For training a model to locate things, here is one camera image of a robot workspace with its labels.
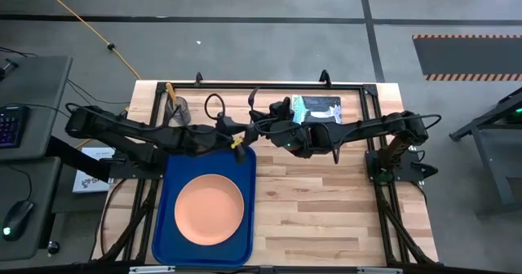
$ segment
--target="floor mat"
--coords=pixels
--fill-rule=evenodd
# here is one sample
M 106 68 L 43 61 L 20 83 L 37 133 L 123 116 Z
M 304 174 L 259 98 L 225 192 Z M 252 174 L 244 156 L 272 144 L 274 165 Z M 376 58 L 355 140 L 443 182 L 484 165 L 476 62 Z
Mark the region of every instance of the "floor mat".
M 415 34 L 414 45 L 428 81 L 522 80 L 519 34 Z

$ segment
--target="computer mouse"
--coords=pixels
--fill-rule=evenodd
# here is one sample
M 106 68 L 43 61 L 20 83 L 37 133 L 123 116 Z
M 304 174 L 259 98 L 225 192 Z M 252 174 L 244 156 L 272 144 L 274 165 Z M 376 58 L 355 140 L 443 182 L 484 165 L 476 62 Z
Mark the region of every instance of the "computer mouse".
M 17 201 L 7 212 L 2 224 L 2 237 L 6 241 L 17 241 L 25 231 L 34 204 L 31 201 Z

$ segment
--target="wooden table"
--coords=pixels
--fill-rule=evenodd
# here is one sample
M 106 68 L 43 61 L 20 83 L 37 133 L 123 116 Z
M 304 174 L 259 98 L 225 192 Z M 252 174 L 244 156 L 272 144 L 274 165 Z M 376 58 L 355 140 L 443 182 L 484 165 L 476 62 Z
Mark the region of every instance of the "wooden table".
M 136 82 L 128 118 L 149 123 L 157 81 Z M 377 84 L 383 114 L 403 110 L 399 87 L 394 83 Z M 192 123 L 214 125 L 203 110 L 211 93 L 223 96 L 227 115 L 236 122 L 248 122 L 250 90 L 180 89 L 176 94 L 188 101 Z M 341 97 L 343 122 L 362 118 L 359 95 L 355 91 L 275 91 L 260 90 L 255 108 L 268 110 L 270 103 L 290 95 L 333 95 Z M 216 98 L 210 100 L 209 112 L 220 110 Z M 162 110 L 158 122 L 161 122 Z M 310 159 L 294 157 L 275 148 L 265 139 L 252 145 L 258 158 L 254 250 L 247 265 L 278 266 L 384 266 L 373 185 L 365 171 L 366 141 L 343 145 L 339 164 L 332 155 Z M 105 248 L 120 236 L 129 222 L 136 180 L 128 180 L 116 192 L 108 207 L 104 226 Z M 427 208 L 420 191 L 411 183 L 397 183 L 400 210 L 406 229 L 426 254 L 437 260 Z M 157 203 L 161 195 L 158 190 Z M 150 242 L 156 222 L 154 211 Z M 133 255 L 139 248 L 141 225 L 135 236 Z M 397 238 L 391 230 L 394 253 L 399 258 Z M 100 256 L 97 245 L 93 258 Z M 146 263 L 157 263 L 148 249 Z

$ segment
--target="orange striped edge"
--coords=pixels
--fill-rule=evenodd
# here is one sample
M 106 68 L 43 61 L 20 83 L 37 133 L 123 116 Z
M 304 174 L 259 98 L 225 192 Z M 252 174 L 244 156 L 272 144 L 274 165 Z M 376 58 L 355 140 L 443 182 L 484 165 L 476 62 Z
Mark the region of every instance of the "orange striped edge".
M 440 73 L 424 75 L 429 82 L 517 82 L 522 81 L 522 73 Z
M 520 34 L 414 34 L 413 39 L 420 38 L 522 38 Z

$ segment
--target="book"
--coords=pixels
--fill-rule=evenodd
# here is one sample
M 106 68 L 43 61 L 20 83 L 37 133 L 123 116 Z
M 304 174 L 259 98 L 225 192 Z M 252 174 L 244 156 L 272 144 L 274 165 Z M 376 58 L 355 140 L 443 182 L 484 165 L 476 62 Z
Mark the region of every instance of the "book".
M 292 95 L 294 122 L 336 122 L 341 124 L 341 98 L 338 96 Z
M 82 148 L 82 152 L 96 160 L 110 158 L 113 157 L 114 154 L 112 148 Z M 73 192 L 107 192 L 112 182 L 113 180 L 109 179 L 109 183 L 105 183 L 78 170 L 76 172 L 76 178 L 74 179 Z

